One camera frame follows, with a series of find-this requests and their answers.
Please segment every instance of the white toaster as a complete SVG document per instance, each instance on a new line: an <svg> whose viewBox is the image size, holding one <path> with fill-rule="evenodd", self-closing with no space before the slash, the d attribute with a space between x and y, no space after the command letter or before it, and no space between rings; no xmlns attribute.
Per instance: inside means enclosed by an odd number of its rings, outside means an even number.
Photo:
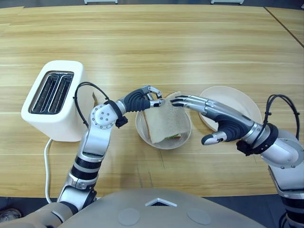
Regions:
<svg viewBox="0 0 304 228"><path fill-rule="evenodd" d="M79 117L73 97L78 84L86 80L84 66L80 62L48 62L23 104L22 118L55 141L79 141L86 126ZM94 106L92 87L81 87L77 100L87 118Z"/></svg>

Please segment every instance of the shoe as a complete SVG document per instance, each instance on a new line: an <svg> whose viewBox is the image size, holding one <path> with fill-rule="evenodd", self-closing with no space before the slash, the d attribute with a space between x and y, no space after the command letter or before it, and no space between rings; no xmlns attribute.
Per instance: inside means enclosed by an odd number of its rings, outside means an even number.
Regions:
<svg viewBox="0 0 304 228"><path fill-rule="evenodd" d="M21 212L14 208L0 211L0 223L21 218Z"/></svg>

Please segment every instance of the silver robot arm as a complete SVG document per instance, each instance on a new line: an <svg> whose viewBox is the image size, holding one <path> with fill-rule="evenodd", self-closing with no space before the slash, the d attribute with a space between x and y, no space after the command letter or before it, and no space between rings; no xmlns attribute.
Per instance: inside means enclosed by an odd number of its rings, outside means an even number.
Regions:
<svg viewBox="0 0 304 228"><path fill-rule="evenodd" d="M157 100L151 99L156 94ZM95 200L94 186L98 171L110 144L110 134L114 125L118 128L127 123L123 116L127 112L142 111L150 107L159 107L165 100L161 92L144 86L127 96L94 107L89 116L89 127L80 142L73 167L69 171L66 182L58 197L58 202L69 205L78 212Z"/></svg>
<svg viewBox="0 0 304 228"><path fill-rule="evenodd" d="M158 99L153 100L151 93L156 94ZM127 112L162 106L165 100L161 98L162 94L158 89L147 85L116 102L108 100L105 104L94 107L88 119L88 130L80 142L73 167L68 172L57 202L47 204L24 218L2 223L0 227L56 228L94 202L94 186L110 144L113 126L121 127L126 124L127 119L123 115Z"/></svg>
<svg viewBox="0 0 304 228"><path fill-rule="evenodd" d="M293 134L269 123L263 129L237 110L207 98L181 95L171 102L219 124L217 132L202 138L203 145L240 139L238 150L246 156L260 154L285 204L289 224L304 227L304 150Z"/></svg>

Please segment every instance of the bread crust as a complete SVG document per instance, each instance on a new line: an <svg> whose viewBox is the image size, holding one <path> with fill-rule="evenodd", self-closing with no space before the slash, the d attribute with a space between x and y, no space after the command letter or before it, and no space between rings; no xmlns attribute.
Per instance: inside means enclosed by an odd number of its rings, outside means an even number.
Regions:
<svg viewBox="0 0 304 228"><path fill-rule="evenodd" d="M168 96L170 96L171 94L174 94L174 93L176 93L176 92L178 92L178 91L175 91L175 92L172 92L172 93L170 93L170 94L167 94L165 98L167 98ZM143 117L144 117L144 120L145 120L146 125L147 125L147 129L148 129L148 136L149 136L149 139L151 140L151 136L150 136L150 129L149 129L149 125L148 125L148 122L147 122L146 113L145 113L145 111L143 111L142 113L143 113Z"/></svg>

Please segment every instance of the sandwich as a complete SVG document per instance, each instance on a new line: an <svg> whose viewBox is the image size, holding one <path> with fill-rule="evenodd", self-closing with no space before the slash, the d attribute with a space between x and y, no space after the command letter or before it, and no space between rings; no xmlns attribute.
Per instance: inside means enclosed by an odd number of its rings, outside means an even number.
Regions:
<svg viewBox="0 0 304 228"><path fill-rule="evenodd" d="M170 102L179 95L181 95L181 92L169 94L165 98L166 102L163 106L146 109L143 112L152 143L159 143L164 139L178 138L182 133L189 130L185 121L184 108L174 107Z"/></svg>

